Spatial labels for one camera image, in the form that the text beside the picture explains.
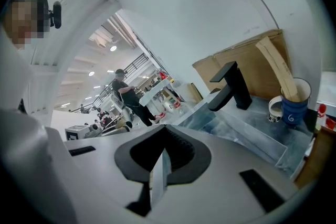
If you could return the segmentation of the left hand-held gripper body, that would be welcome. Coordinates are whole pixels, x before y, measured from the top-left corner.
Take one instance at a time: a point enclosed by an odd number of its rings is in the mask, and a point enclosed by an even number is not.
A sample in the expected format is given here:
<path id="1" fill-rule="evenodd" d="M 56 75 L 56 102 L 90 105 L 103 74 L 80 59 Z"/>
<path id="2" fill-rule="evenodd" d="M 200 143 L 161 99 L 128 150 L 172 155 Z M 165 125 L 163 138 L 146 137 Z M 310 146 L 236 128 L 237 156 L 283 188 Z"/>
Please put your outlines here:
<path id="1" fill-rule="evenodd" d="M 94 138 L 102 133 L 102 129 L 97 125 L 74 125 L 65 129 L 67 140 L 82 140 Z"/>

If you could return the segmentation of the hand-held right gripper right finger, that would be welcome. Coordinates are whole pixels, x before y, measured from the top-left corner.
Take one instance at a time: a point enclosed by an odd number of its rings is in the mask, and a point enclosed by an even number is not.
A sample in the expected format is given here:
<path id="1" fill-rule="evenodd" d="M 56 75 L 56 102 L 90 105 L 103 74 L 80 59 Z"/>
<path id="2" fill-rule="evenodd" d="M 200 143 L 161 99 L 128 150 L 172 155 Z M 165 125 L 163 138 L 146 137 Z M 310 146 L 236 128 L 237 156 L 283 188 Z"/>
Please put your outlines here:
<path id="1" fill-rule="evenodd" d="M 178 126 L 177 130 L 203 142 L 212 160 L 194 182 L 168 186 L 151 210 L 156 223 L 246 223 L 265 214 L 240 172 L 255 170 L 284 200 L 298 190 L 272 164 L 247 148 L 202 131 Z"/>

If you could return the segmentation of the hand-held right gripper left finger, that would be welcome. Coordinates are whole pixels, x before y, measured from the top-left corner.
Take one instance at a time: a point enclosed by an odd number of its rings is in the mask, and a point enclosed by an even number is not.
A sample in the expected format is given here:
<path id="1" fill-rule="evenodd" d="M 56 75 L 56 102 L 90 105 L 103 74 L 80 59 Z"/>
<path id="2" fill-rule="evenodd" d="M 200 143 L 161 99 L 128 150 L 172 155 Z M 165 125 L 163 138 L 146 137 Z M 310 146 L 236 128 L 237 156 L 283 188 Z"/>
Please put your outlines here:
<path id="1" fill-rule="evenodd" d="M 63 142 L 62 176 L 67 180 L 79 223 L 163 222 L 127 208 L 138 201 L 143 184 L 126 179 L 114 160 L 120 145 L 161 129 L 155 125 L 112 136 Z"/>

